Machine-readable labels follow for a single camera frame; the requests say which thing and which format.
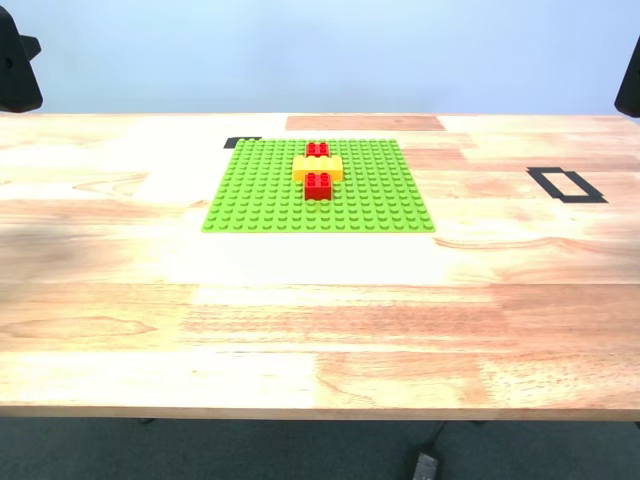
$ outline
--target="red lego brick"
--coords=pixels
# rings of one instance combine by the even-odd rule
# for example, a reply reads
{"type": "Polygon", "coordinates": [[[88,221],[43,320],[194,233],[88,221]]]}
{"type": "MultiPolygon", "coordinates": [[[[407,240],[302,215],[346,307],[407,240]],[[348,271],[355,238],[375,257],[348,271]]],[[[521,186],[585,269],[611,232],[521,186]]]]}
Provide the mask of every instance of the red lego brick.
{"type": "Polygon", "coordinates": [[[310,142],[307,144],[306,157],[330,157],[329,144],[327,142],[310,142]]]}
{"type": "Polygon", "coordinates": [[[332,182],[328,173],[308,173],[304,177],[305,200],[331,200],[332,182]]]}

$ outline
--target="black object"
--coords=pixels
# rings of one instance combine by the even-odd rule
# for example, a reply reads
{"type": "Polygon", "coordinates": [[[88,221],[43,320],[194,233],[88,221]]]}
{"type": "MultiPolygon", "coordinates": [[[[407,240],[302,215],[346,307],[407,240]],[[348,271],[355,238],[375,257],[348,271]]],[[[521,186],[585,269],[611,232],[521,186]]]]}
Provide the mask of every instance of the black object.
{"type": "Polygon", "coordinates": [[[442,458],[436,450],[436,442],[444,427],[450,422],[438,422],[431,439],[422,445],[413,470],[412,480],[438,480],[442,478],[442,458]]]}
{"type": "Polygon", "coordinates": [[[42,106],[29,63],[40,51],[38,39],[20,35],[9,12],[0,7],[0,111],[23,113],[42,106]]]}
{"type": "Polygon", "coordinates": [[[557,198],[563,203],[609,203],[602,193],[587,182],[576,172],[565,172],[560,167],[529,167],[527,173],[538,182],[551,198],[557,198]],[[544,176],[545,173],[564,173],[578,187],[584,190],[586,195],[564,195],[551,181],[544,176]]]}
{"type": "Polygon", "coordinates": [[[640,38],[631,55],[620,91],[615,101],[616,109],[633,118],[640,118],[640,38]]]}
{"type": "Polygon", "coordinates": [[[260,140],[262,137],[229,137],[227,143],[224,144],[224,148],[236,148],[238,140],[260,140]]]}

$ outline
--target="wood grain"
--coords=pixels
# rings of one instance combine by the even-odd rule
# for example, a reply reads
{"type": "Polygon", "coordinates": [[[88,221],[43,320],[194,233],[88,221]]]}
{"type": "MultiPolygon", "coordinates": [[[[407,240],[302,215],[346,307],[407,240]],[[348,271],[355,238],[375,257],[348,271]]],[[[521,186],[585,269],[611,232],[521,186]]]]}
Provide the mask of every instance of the wood grain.
{"type": "Polygon", "coordinates": [[[433,115],[292,115],[287,130],[444,130],[433,115]]]}
{"type": "Polygon", "coordinates": [[[640,420],[639,202],[617,116],[0,116],[0,414],[640,420]],[[437,232],[201,234],[243,135],[395,138],[437,232]]]}

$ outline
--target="yellow lego brick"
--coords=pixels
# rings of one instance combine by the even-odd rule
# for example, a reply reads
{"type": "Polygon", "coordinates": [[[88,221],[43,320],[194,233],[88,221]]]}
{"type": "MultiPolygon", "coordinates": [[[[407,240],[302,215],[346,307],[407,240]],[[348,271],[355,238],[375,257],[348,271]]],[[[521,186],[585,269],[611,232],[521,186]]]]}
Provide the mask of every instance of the yellow lego brick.
{"type": "Polygon", "coordinates": [[[293,159],[293,181],[304,182],[307,173],[328,173],[333,182],[341,182],[343,178],[342,157],[305,157],[298,155],[293,159]]]}

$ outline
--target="black rectangle outline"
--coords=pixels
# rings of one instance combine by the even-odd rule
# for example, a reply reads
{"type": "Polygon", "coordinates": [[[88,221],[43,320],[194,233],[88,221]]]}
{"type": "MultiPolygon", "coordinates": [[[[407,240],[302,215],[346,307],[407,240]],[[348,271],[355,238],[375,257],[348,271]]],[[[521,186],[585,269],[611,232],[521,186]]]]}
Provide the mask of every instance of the black rectangle outline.
{"type": "Polygon", "coordinates": [[[557,198],[563,203],[609,203],[602,193],[593,185],[582,178],[577,172],[565,172],[560,167],[528,167],[527,173],[549,194],[551,198],[557,198]],[[544,175],[546,173],[564,173],[573,183],[586,193],[586,195],[564,195],[544,175]]]}

